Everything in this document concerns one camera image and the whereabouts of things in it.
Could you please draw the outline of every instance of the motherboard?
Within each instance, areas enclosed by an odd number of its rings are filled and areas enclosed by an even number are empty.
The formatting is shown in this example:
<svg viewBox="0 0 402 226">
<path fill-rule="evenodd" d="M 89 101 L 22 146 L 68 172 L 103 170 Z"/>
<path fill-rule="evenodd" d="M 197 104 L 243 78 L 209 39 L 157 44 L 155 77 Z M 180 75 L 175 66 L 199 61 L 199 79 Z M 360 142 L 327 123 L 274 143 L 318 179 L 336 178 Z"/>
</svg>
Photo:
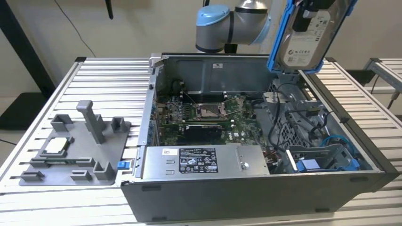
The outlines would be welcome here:
<svg viewBox="0 0 402 226">
<path fill-rule="evenodd" d="M 237 143 L 266 147 L 252 102 L 247 95 L 159 97 L 160 145 L 223 145 Z"/>
</svg>

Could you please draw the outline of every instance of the metal slotted work surface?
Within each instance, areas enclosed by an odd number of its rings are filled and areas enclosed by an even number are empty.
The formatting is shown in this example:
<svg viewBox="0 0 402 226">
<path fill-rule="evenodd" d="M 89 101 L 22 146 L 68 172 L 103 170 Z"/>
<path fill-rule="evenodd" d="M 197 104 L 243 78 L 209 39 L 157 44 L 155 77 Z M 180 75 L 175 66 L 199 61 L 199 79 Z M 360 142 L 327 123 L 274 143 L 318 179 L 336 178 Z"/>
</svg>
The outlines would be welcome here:
<svg viewBox="0 0 402 226">
<path fill-rule="evenodd" d="M 366 69 L 372 70 L 402 92 L 402 59 L 371 58 L 366 64 Z"/>
<path fill-rule="evenodd" d="M 402 126 L 395 117 L 346 74 L 324 63 L 318 77 L 350 112 L 374 144 L 402 171 Z M 147 59 L 87 59 L 75 63 L 55 95 L 0 169 L 0 225 L 144 225 L 136 222 L 116 186 L 18 186 L 17 176 L 51 131 L 56 113 L 72 118 L 80 99 L 93 100 L 95 113 L 117 114 L 132 123 L 123 159 L 136 156 L 137 131 L 148 80 Z M 358 195 L 335 213 L 167 224 L 171 226 L 375 226 L 402 225 L 402 177 L 380 191 Z"/>
</svg>

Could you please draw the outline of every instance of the power supply label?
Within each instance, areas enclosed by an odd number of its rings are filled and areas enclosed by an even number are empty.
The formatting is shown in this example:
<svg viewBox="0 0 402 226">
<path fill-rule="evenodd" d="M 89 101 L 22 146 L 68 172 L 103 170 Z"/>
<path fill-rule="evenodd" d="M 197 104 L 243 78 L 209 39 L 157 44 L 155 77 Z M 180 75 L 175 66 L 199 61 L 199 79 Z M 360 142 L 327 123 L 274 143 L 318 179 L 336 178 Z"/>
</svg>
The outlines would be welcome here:
<svg viewBox="0 0 402 226">
<path fill-rule="evenodd" d="M 180 173 L 217 173 L 215 148 L 180 148 Z"/>
</svg>

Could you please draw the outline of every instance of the wall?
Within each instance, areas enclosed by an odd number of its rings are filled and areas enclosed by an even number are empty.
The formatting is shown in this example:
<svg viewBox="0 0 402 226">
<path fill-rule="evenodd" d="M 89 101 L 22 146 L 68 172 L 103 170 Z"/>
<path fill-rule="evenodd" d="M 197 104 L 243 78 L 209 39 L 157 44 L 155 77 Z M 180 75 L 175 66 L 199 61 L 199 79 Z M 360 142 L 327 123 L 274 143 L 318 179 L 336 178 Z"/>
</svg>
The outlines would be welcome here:
<svg viewBox="0 0 402 226">
<path fill-rule="evenodd" d="M 60 81 L 77 56 L 91 56 L 53 0 L 8 0 L 44 66 Z M 59 0 L 97 57 L 147 57 L 151 52 L 195 51 L 195 15 L 201 0 Z M 212 0 L 233 7 L 237 0 Z M 402 0 L 359 0 L 327 56 L 346 68 L 370 57 L 402 57 Z M 258 46 L 240 46 L 258 53 Z"/>
<path fill-rule="evenodd" d="M 148 57 L 195 52 L 195 19 L 201 0 L 57 0 L 97 57 Z M 236 0 L 212 0 L 233 7 Z M 59 82 L 77 56 L 91 56 L 53 0 L 8 0 L 49 74 Z M 258 52 L 258 46 L 240 47 Z"/>
<path fill-rule="evenodd" d="M 359 0 L 346 18 L 327 56 L 348 69 L 370 57 L 402 58 L 402 0 Z"/>
<path fill-rule="evenodd" d="M 0 31 L 0 97 L 17 97 L 22 92 L 38 92 L 38 88 Z"/>
</svg>

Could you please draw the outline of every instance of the blue latch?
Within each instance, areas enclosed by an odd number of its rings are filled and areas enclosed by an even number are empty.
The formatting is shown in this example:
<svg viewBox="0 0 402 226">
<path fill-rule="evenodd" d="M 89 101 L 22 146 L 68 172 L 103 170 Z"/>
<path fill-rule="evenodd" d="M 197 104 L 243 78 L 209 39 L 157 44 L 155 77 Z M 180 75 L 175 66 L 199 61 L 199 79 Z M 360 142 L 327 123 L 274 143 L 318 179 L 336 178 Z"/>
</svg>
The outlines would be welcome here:
<svg viewBox="0 0 402 226">
<path fill-rule="evenodd" d="M 128 170 L 129 169 L 129 162 L 128 161 L 120 161 L 117 163 L 117 170 Z"/>
</svg>

